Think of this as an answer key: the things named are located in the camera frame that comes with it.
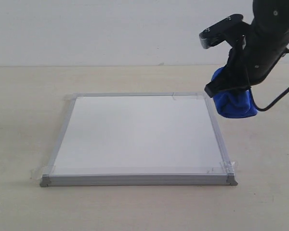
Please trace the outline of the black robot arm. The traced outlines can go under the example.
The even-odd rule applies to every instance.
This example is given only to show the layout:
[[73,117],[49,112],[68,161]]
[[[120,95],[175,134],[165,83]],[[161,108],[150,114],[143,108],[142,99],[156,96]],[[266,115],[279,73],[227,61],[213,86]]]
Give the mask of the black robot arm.
[[251,24],[233,14],[199,34],[204,49],[224,41],[231,46],[226,65],[205,86],[210,97],[262,83],[288,51],[289,0],[255,0],[252,9]]

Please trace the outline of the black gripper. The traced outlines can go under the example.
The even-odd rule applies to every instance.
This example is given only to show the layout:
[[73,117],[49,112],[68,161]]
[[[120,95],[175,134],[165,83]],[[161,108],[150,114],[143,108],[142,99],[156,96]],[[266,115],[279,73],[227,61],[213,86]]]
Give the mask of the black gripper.
[[289,14],[255,14],[245,46],[228,69],[218,69],[204,91],[212,98],[226,91],[245,91],[263,82],[289,54]]

